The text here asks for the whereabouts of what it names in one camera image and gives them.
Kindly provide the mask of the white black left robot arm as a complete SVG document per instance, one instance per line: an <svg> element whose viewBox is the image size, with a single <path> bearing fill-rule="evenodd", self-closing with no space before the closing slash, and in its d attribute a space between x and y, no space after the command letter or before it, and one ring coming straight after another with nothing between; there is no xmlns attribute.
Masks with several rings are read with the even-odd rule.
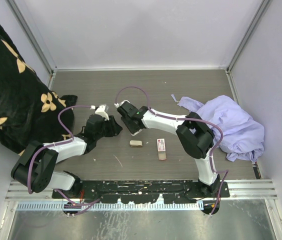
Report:
<svg viewBox="0 0 282 240"><path fill-rule="evenodd" d="M109 119L93 114L74 138L54 143L31 142L14 165L11 177L30 192L40 193L46 188L59 189L69 198L81 193L79 178L67 171L56 171L55 166L64 160L91 152L101 138L116 137L123 128L114 116Z"/></svg>

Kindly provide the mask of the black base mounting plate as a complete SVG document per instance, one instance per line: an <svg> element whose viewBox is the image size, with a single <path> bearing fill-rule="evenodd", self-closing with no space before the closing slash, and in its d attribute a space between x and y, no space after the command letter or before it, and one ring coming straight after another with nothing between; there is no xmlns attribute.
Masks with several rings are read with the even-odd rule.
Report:
<svg viewBox="0 0 282 240"><path fill-rule="evenodd" d="M84 180L72 191L63 193L71 199L82 198L85 202L99 199L104 204L154 204L160 197L165 204L194 203L215 198L219 186L213 192L194 180Z"/></svg>

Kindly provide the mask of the aluminium front rail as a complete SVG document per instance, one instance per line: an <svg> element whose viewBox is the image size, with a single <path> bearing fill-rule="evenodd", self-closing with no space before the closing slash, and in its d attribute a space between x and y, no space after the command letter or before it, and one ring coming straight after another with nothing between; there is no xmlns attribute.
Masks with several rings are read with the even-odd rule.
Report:
<svg viewBox="0 0 282 240"><path fill-rule="evenodd" d="M275 200L278 198L274 184L270 179L226 180L223 185L229 190L231 200ZM24 185L11 181L4 200L6 202L51 201L53 199L52 194L51 188L46 188L40 193L29 194Z"/></svg>

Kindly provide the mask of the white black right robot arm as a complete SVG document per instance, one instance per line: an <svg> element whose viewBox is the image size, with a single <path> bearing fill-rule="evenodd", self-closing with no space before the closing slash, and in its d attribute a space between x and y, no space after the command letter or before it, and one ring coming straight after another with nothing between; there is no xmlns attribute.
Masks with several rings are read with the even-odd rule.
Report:
<svg viewBox="0 0 282 240"><path fill-rule="evenodd" d="M184 151L195 160L201 193L212 197L220 191L221 177L215 170L213 160L215 135L207 121L195 112L173 115L147 106L138 109L127 100L114 105L133 136L144 129L156 129L176 135Z"/></svg>

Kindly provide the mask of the beige stapler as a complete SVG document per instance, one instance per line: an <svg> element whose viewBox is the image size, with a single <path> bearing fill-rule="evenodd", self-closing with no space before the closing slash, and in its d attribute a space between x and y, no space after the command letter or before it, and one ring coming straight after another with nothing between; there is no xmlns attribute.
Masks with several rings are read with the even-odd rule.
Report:
<svg viewBox="0 0 282 240"><path fill-rule="evenodd" d="M129 145L133 148L141 148L143 146L143 142L141 140L130 140Z"/></svg>

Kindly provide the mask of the black floral blanket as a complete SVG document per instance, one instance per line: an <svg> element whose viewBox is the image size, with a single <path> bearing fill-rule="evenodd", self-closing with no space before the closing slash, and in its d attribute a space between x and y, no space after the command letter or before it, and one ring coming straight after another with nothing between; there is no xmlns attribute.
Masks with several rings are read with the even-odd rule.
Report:
<svg viewBox="0 0 282 240"><path fill-rule="evenodd" d="M76 95L50 90L19 53L0 25L0 143L22 155L32 141L52 143L71 138Z"/></svg>

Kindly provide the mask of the lavender crumpled cloth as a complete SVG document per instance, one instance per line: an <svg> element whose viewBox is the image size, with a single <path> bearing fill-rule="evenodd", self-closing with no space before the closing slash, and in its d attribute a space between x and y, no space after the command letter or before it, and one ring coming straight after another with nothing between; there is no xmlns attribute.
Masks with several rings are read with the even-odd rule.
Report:
<svg viewBox="0 0 282 240"><path fill-rule="evenodd" d="M234 100L220 95L206 103L184 96L178 105L201 119L217 125L223 132L219 147L233 162L245 160L255 163L264 153L265 128L244 111Z"/></svg>

